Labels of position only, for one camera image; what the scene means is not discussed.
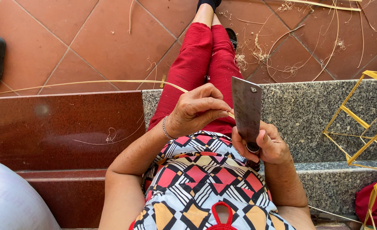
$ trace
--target tile floor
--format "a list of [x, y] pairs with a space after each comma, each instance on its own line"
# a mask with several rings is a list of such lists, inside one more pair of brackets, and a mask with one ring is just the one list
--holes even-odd
[[[332, 0], [312, 1], [332, 4]], [[76, 81], [167, 76], [197, 3], [135, 0], [129, 34], [131, 2], [0, 0], [0, 36], [7, 43], [0, 92]], [[337, 4], [358, 8], [346, 0]], [[241, 66], [243, 77], [255, 83], [275, 83], [357, 79], [364, 70], [377, 71], [377, 1], [363, 0], [360, 8], [361, 13], [280, 0], [223, 0], [216, 13], [225, 27], [238, 33], [241, 49], [237, 52], [247, 62]], [[252, 55], [260, 49], [263, 55], [271, 51], [268, 60], [258, 61]], [[153, 87], [159, 85], [86, 83], [0, 96]]]

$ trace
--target metal blade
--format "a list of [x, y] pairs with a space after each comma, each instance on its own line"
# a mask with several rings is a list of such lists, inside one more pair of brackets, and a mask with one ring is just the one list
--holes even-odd
[[261, 88], [249, 81], [231, 77], [233, 104], [238, 133], [250, 151], [259, 149], [256, 139], [260, 133]]

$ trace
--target hand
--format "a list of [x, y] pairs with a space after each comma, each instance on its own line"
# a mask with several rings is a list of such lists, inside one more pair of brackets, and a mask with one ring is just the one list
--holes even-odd
[[[234, 148], [241, 156], [254, 162], [259, 162], [259, 157], [248, 151], [247, 143], [238, 133], [237, 126], [233, 127], [232, 141]], [[260, 133], [256, 142], [260, 147], [259, 154], [264, 163], [282, 165], [292, 162], [288, 145], [282, 140], [278, 129], [274, 125], [261, 121]]]
[[172, 138], [195, 133], [217, 118], [228, 117], [230, 106], [222, 93], [211, 83], [182, 94], [173, 112], [165, 120], [165, 129]]

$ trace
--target white bag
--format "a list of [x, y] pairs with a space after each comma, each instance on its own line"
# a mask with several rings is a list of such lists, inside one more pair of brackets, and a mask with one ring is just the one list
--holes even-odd
[[2, 164], [0, 230], [61, 230], [38, 192], [26, 180]]

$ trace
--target leg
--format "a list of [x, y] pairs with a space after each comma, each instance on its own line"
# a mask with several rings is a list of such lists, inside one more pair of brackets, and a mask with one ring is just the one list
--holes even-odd
[[[212, 51], [213, 40], [210, 27], [213, 14], [213, 8], [209, 4], [201, 4], [193, 23], [186, 32], [180, 54], [170, 67], [168, 82], [188, 91], [204, 84], [204, 76], [207, 75]], [[148, 130], [173, 111], [181, 94], [183, 92], [173, 86], [164, 86]]]
[[[210, 80], [207, 80], [207, 82], [212, 83], [219, 89], [224, 96], [224, 101], [230, 107], [233, 107], [231, 76], [242, 79], [242, 75], [240, 69], [234, 63], [235, 52], [233, 45], [216, 14], [214, 14], [212, 21], [212, 35], [212, 56], [207, 74]], [[232, 127], [235, 125], [235, 120], [230, 117], [219, 118], [206, 125], [204, 130], [222, 133], [231, 137]]]

